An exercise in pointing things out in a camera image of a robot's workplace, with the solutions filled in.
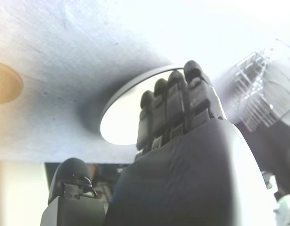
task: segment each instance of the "metal wire basket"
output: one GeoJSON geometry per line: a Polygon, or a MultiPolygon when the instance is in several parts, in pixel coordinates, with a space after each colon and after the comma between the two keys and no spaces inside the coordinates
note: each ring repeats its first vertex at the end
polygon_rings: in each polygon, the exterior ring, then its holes
{"type": "Polygon", "coordinates": [[[290,62],[290,46],[276,40],[236,64],[232,106],[250,131],[260,123],[270,127],[290,113],[290,75],[272,62],[290,62]]]}

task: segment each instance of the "robotic hand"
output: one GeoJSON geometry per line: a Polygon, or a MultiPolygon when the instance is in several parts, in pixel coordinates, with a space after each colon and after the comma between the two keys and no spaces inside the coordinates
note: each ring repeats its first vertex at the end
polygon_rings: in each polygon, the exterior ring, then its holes
{"type": "Polygon", "coordinates": [[[104,222],[95,196],[85,197],[84,192],[77,199],[66,196],[67,189],[73,189],[66,186],[67,181],[76,185],[74,191],[83,187],[90,191],[89,183],[61,176],[50,189],[49,203],[59,202],[58,210],[48,211],[49,206],[41,225],[54,211],[58,226],[275,225],[257,163],[241,133],[226,120],[210,80],[194,61],[185,65],[184,76],[174,71],[168,81],[156,82],[154,93],[143,94],[137,148],[140,153],[123,171],[104,222]],[[56,184],[61,192],[54,192],[56,184]],[[81,203],[91,202],[62,211],[60,199],[78,203],[79,197],[84,199],[81,203]]]}

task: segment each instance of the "orange round object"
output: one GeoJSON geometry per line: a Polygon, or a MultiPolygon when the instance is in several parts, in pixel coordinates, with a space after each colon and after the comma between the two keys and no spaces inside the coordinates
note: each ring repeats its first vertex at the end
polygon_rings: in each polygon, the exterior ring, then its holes
{"type": "Polygon", "coordinates": [[[16,99],[23,90],[19,74],[9,66],[0,63],[0,104],[16,99]]]}

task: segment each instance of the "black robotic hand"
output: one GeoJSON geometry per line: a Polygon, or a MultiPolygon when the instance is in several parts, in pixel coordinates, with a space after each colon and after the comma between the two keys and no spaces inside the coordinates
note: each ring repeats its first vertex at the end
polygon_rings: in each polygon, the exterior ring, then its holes
{"type": "Polygon", "coordinates": [[[105,226],[274,225],[257,163],[194,61],[143,94],[137,148],[105,226]]]}

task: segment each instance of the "dish rack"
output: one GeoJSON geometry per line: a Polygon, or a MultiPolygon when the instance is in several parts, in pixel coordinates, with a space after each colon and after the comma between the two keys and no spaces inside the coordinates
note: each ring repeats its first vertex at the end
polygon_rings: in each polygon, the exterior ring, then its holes
{"type": "MultiPolygon", "coordinates": [[[[290,46],[280,40],[236,64],[232,106],[249,131],[256,130],[261,123],[270,127],[290,112],[290,91],[280,82],[269,80],[274,76],[269,65],[276,60],[290,61],[290,46]]],[[[290,82],[280,70],[275,76],[290,82]]]]}

